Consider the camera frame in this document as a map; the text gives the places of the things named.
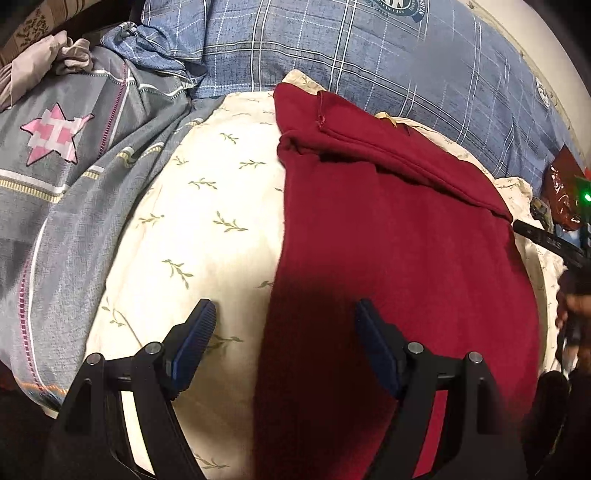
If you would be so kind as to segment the person's right hand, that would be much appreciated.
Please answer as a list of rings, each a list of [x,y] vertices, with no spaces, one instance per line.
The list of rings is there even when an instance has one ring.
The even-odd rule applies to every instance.
[[[562,347],[561,365],[567,372],[577,369],[590,374],[590,295],[577,292],[577,278],[566,270],[559,279],[556,326],[562,330],[570,318],[580,320],[582,339],[578,345],[566,344]]]

